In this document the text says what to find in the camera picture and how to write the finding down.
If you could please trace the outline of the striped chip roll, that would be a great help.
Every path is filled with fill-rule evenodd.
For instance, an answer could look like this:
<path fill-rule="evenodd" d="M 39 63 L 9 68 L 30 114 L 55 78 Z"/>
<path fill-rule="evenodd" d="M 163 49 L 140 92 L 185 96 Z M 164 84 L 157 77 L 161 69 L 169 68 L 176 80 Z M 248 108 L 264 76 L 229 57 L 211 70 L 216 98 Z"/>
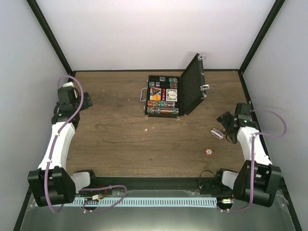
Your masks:
<path fill-rule="evenodd" d="M 212 128 L 210 132 L 218 140 L 222 140 L 224 138 L 224 133 L 222 131 L 218 130 L 217 128 Z"/>

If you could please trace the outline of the orange poker chip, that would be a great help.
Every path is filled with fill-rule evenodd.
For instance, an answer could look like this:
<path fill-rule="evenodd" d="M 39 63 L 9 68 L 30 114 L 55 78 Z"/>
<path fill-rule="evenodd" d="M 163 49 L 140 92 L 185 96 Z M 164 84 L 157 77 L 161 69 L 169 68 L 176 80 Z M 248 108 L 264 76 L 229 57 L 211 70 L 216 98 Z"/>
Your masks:
<path fill-rule="evenodd" d="M 211 148 L 206 148 L 205 149 L 205 155 L 206 156 L 210 157 L 210 156 L 212 156 L 212 154 L 213 154 L 213 151 L 212 151 Z"/>

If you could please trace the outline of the black poker set case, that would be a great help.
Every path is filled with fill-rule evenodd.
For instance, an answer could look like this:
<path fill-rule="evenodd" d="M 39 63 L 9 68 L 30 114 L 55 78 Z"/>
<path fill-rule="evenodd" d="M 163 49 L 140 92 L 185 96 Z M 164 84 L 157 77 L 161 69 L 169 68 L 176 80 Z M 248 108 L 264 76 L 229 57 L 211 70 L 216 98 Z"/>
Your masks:
<path fill-rule="evenodd" d="M 205 82 L 204 63 L 205 55 L 197 53 L 190 61 L 181 76 L 149 75 L 147 86 L 141 89 L 140 101 L 145 103 L 144 113 L 149 117 L 181 117 L 191 113 L 206 97 L 210 86 Z M 165 81 L 160 81 L 160 77 L 165 77 Z M 171 89 L 168 79 L 176 77 L 178 79 L 178 101 L 175 108 L 179 109 L 178 115 L 149 114 L 147 102 L 150 101 L 150 89 L 156 88 L 155 83 L 160 82 L 160 89 Z"/>

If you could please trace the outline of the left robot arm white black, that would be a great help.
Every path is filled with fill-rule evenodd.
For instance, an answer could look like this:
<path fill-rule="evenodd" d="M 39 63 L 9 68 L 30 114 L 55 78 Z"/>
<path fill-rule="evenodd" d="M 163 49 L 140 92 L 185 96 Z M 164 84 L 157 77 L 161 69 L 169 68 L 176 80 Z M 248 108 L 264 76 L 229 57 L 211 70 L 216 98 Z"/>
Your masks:
<path fill-rule="evenodd" d="M 98 182 L 92 170 L 81 170 L 69 175 L 66 160 L 76 133 L 80 111 L 92 106 L 87 92 L 78 90 L 73 82 L 57 90 L 58 102 L 51 119 L 51 138 L 46 153 L 36 170 L 29 172 L 27 180 L 39 207 L 63 205 L 74 201 L 81 190 L 94 194 Z"/>

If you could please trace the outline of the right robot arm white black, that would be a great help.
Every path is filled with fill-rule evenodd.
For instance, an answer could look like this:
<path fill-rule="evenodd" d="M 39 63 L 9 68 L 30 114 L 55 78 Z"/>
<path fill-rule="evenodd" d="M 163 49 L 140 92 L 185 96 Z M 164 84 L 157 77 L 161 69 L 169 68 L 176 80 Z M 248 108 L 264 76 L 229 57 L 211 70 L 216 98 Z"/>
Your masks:
<path fill-rule="evenodd" d="M 251 105 L 238 103 L 234 114 L 225 112 L 217 121 L 225 129 L 226 138 L 233 144 L 239 143 L 244 156 L 244 164 L 239 172 L 220 169 L 214 181 L 214 189 L 220 194 L 232 190 L 234 199 L 271 207 L 278 189 L 281 169 L 275 166 L 261 143 L 265 133 L 252 120 Z"/>

